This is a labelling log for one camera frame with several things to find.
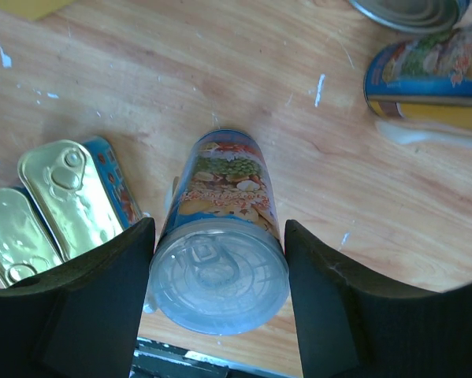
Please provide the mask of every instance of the canned food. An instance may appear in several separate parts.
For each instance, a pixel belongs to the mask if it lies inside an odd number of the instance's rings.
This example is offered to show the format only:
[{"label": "canned food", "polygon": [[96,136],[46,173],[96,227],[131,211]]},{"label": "canned food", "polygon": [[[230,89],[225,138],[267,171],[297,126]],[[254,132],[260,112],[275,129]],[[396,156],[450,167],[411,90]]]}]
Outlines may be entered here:
[{"label": "canned food", "polygon": [[0,188],[0,280],[5,286],[62,263],[26,194]]},{"label": "canned food", "polygon": [[472,25],[386,47],[369,67],[365,96],[383,118],[472,132]]},{"label": "canned food", "polygon": [[111,240],[139,219],[109,143],[60,140],[28,151],[19,177],[68,261]]},{"label": "canned food", "polygon": [[151,264],[149,293],[171,320],[231,335],[266,323],[288,297],[273,191],[248,135],[219,130],[194,146]]},{"label": "canned food", "polygon": [[436,33],[460,21],[472,0],[350,0],[370,19],[407,33]]}]

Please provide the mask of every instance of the can lying on its side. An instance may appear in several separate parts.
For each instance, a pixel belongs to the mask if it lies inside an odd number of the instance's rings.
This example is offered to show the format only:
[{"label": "can lying on its side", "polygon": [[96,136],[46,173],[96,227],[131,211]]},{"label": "can lying on its side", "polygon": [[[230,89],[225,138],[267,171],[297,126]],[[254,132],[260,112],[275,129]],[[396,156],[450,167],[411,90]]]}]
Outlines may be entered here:
[{"label": "can lying on its side", "polygon": [[28,151],[19,177],[58,244],[63,261],[102,245],[140,215],[110,144],[59,140]]},{"label": "can lying on its side", "polygon": [[369,67],[365,96],[385,119],[471,134],[472,25],[386,47]]},{"label": "can lying on its side", "polygon": [[10,286],[62,263],[25,193],[0,188],[0,280]]},{"label": "can lying on its side", "polygon": [[472,0],[350,0],[370,19],[406,33],[437,33],[460,21]]},{"label": "can lying on its side", "polygon": [[217,130],[193,147],[150,268],[147,305],[193,331],[233,335],[288,297],[288,266],[262,152]]}]

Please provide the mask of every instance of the wooden table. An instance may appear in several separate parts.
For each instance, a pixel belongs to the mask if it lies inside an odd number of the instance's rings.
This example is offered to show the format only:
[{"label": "wooden table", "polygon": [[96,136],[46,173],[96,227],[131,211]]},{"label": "wooden table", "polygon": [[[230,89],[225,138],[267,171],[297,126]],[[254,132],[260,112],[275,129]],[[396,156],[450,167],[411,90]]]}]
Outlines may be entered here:
[{"label": "wooden table", "polygon": [[[363,98],[371,58],[398,38],[334,0],[80,0],[36,23],[0,12],[12,59],[6,69],[0,54],[0,187],[26,150],[104,135],[160,232],[191,146],[235,125],[262,147],[282,228],[295,218],[392,278],[457,287],[472,280],[472,151],[391,144]],[[161,313],[139,333],[301,375],[290,302],[239,336]]]}]

